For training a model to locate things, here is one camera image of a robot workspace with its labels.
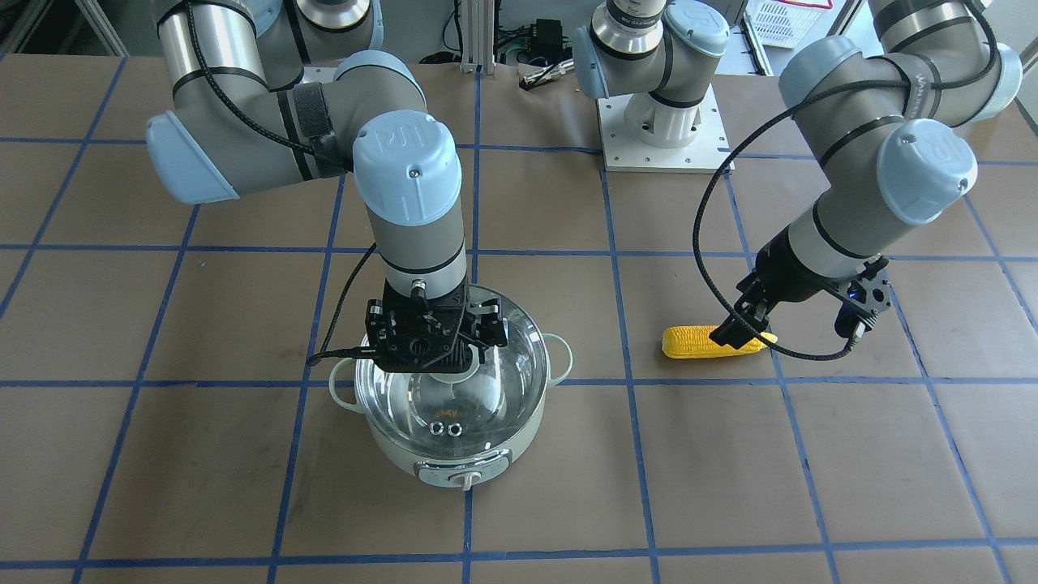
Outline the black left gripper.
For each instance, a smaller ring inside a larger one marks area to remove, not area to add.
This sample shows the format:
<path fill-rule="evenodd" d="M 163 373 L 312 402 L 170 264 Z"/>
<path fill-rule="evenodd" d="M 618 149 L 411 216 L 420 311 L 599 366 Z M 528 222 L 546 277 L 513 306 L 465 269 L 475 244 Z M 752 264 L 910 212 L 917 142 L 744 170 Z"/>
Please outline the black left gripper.
<path fill-rule="evenodd" d="M 769 324 L 769 313 L 780 303 L 802 303 L 819 291 L 826 291 L 841 302 L 834 319 L 834 331 L 846 340 L 861 340 L 875 328 L 878 315 L 892 307 L 892 289 L 880 271 L 887 258 L 875 261 L 851 260 L 844 276 L 821 276 L 804 263 L 792 245 L 790 229 L 783 229 L 757 252 L 755 269 L 739 281 L 741 296 L 734 313 L 713 332 L 711 341 L 719 346 L 742 349 Z"/>

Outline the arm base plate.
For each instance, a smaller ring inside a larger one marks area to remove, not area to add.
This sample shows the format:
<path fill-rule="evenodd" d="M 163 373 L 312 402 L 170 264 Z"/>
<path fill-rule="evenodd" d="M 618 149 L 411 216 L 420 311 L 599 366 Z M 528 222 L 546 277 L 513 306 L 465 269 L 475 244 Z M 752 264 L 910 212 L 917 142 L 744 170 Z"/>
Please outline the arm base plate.
<path fill-rule="evenodd" d="M 687 109 L 649 93 L 599 99 L 596 105 L 607 171 L 712 174 L 730 152 L 712 86 Z"/>

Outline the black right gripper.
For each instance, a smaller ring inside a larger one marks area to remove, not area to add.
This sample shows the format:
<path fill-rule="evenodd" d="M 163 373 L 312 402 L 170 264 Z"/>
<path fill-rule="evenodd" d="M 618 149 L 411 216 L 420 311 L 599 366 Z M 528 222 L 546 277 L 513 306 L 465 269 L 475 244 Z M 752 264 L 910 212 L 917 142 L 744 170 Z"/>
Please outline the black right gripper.
<path fill-rule="evenodd" d="M 368 302 L 364 358 L 387 372 L 460 374 L 485 363 L 486 350 L 504 347 L 507 331 L 496 291 L 463 281 L 429 299 L 424 288 L 401 294 L 386 282 Z"/>

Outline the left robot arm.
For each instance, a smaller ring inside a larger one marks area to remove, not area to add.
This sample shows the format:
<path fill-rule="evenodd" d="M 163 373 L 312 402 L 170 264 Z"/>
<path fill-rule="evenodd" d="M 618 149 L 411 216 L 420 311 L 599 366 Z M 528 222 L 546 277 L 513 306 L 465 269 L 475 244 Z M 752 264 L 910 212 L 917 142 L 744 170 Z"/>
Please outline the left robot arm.
<path fill-rule="evenodd" d="M 1016 96 L 1022 60 L 996 41 L 979 1 L 872 1 L 883 49 L 844 36 L 807 45 L 778 78 L 830 187 L 757 253 L 710 339 L 743 347 L 781 303 L 841 302 L 834 329 L 856 344 L 890 306 L 885 249 L 969 192 L 976 156 L 955 134 Z"/>

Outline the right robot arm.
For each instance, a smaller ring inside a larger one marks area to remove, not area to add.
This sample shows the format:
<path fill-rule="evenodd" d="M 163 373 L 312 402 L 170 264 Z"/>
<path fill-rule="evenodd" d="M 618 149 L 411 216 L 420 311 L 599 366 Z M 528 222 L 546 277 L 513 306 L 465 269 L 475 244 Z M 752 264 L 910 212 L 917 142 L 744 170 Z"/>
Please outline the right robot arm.
<path fill-rule="evenodd" d="M 384 291 L 366 343 L 319 347 L 388 372 L 461 374 L 507 344 L 497 298 L 470 297 L 449 129 L 419 82 L 382 51 L 377 1 L 153 1 L 174 109 L 146 145 L 186 204 L 352 174 L 366 205 Z"/>

